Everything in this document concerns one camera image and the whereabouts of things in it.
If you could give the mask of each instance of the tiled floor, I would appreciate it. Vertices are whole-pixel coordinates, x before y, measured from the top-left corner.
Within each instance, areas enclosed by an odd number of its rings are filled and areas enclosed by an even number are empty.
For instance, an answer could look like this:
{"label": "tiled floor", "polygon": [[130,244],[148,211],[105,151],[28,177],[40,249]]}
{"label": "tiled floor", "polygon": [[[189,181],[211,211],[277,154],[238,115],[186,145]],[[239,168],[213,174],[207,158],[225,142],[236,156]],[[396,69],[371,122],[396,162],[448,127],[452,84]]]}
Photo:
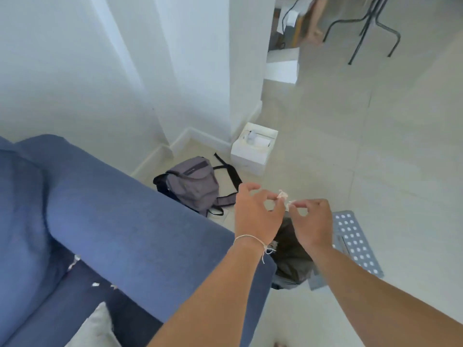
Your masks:
{"label": "tiled floor", "polygon": [[[392,58],[394,37],[374,27],[348,66],[362,26],[339,25],[301,48],[297,85],[264,83],[258,123],[279,138],[263,177],[240,175],[353,210],[384,279],[463,322],[463,0],[390,0],[381,17],[402,33]],[[159,172],[213,153],[191,142]],[[233,230],[233,216],[215,221]],[[331,292],[307,285],[270,292],[252,346],[275,340],[362,345]]]}

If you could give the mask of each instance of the blue sofa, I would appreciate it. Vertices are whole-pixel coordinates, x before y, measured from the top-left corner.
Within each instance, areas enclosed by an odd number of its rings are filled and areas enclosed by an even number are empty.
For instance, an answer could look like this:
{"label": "blue sofa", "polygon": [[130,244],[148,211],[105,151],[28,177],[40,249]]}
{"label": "blue sofa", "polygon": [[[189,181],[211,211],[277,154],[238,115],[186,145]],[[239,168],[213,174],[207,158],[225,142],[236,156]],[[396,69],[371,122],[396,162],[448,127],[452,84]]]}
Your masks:
{"label": "blue sofa", "polygon": [[[63,347],[105,301],[121,345],[143,347],[234,239],[54,135],[0,138],[0,191],[0,346]],[[243,347],[275,269],[258,266]]]}

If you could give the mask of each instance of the black metal stand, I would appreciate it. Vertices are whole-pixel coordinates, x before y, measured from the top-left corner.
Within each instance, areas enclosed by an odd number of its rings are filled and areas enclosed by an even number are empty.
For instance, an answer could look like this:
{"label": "black metal stand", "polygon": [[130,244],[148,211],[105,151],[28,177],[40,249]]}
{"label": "black metal stand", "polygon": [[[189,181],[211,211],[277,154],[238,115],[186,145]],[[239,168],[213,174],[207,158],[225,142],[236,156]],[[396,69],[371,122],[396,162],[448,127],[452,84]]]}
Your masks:
{"label": "black metal stand", "polygon": [[352,61],[354,61],[354,58],[357,55],[357,52],[358,52],[359,48],[362,46],[365,35],[367,34],[368,28],[370,27],[370,24],[371,24],[371,22],[373,21],[373,18],[374,18],[374,22],[379,27],[381,27],[381,28],[395,34],[396,37],[397,37],[397,42],[395,43],[395,45],[392,48],[391,52],[388,54],[388,57],[391,57],[392,53],[397,48],[397,45],[399,45],[399,42],[401,41],[401,35],[400,35],[400,33],[398,31],[389,28],[388,26],[384,25],[383,23],[379,22],[379,20],[378,20],[378,17],[381,14],[381,12],[383,11],[384,6],[386,5],[387,1],[388,0],[373,0],[373,1],[371,1],[370,6],[368,7],[367,14],[365,16],[363,16],[362,18],[360,18],[360,19],[339,19],[337,21],[334,21],[333,23],[331,23],[330,27],[328,28],[327,34],[325,35],[325,38],[323,39],[323,42],[325,42],[327,40],[328,34],[330,33],[330,30],[331,30],[331,27],[334,24],[336,24],[336,23],[356,23],[356,22],[362,22],[362,21],[364,21],[366,19],[367,22],[365,23],[365,25],[363,26],[362,31],[360,32],[360,36],[362,36],[362,38],[360,39],[360,42],[358,43],[357,48],[355,49],[355,52],[354,52],[354,54],[352,55],[352,57],[350,58],[350,61],[349,61],[349,64],[351,65]]}

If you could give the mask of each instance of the hand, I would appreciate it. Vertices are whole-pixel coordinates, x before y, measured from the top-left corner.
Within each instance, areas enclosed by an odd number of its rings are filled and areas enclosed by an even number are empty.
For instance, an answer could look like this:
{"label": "hand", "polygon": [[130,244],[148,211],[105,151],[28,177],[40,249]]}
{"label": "hand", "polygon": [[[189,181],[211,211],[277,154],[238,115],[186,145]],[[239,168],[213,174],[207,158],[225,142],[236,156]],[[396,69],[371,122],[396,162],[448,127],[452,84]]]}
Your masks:
{"label": "hand", "polygon": [[[276,236],[283,221],[285,205],[282,198],[274,192],[261,190],[251,196],[251,190],[260,189],[256,183],[243,183],[239,185],[235,205],[235,237],[240,235],[253,235],[266,245]],[[276,200],[272,211],[265,209],[265,200]]]}
{"label": "hand", "polygon": [[[300,215],[298,208],[307,208],[308,214]],[[317,248],[332,248],[333,216],[327,200],[294,201],[289,206],[289,214],[296,237],[307,253]]]}

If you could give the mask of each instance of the white box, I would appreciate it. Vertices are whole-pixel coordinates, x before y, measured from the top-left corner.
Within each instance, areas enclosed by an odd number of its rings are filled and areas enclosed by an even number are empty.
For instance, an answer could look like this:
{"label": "white box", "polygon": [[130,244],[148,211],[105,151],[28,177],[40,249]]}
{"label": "white box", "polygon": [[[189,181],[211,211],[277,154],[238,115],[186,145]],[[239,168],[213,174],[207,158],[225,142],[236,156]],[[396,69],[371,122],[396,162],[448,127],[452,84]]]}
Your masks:
{"label": "white box", "polygon": [[[251,131],[256,133],[254,144],[248,143],[248,135]],[[263,175],[277,135],[277,130],[247,123],[239,138],[232,145],[231,163],[246,172]]]}
{"label": "white box", "polygon": [[296,84],[299,75],[299,47],[269,51],[264,79]]}

